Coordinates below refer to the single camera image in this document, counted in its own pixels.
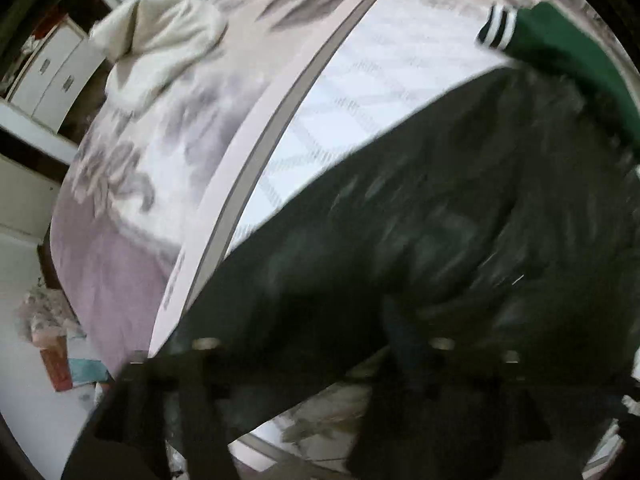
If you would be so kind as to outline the black leather jacket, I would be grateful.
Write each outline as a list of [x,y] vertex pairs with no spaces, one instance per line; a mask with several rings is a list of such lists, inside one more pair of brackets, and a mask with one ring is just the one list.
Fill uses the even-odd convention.
[[499,68],[307,185],[222,260],[164,345],[219,340],[229,437],[380,350],[390,385],[620,390],[639,345],[636,147],[613,103]]

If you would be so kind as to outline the colourful items on floor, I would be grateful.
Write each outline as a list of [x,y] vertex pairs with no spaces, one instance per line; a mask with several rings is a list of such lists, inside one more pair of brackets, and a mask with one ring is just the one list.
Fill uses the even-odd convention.
[[15,318],[17,333],[39,351],[56,392],[110,381],[110,373],[61,289],[33,287]]

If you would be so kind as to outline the white drawer cabinet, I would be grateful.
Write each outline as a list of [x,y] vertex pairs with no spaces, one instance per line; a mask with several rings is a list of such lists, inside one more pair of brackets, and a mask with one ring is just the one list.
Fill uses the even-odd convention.
[[104,56],[88,35],[63,18],[12,84],[6,99],[40,125],[57,132]]

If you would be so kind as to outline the patterned white pink bedspread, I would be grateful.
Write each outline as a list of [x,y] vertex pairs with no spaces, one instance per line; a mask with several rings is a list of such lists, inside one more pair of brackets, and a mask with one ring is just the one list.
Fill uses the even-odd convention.
[[[364,0],[208,0],[228,26],[208,55],[144,112],[105,102],[67,171],[51,220],[52,261],[93,350],[111,373],[149,349],[157,311],[209,185],[269,90],[290,84]],[[458,0],[467,16],[487,3]]]

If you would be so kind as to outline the cream white hoodie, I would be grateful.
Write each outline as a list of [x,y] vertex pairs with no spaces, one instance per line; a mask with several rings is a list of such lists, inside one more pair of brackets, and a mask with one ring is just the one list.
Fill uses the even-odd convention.
[[112,64],[107,99],[144,112],[164,89],[219,44],[228,20],[208,0],[126,0],[89,32]]

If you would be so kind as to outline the green striped-cuff sweater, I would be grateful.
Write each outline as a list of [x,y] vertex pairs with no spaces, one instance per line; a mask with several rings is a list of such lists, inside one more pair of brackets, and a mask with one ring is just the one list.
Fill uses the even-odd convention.
[[622,71],[554,4],[517,9],[496,3],[476,41],[540,72],[574,81],[618,123],[620,134],[639,147],[639,104]]

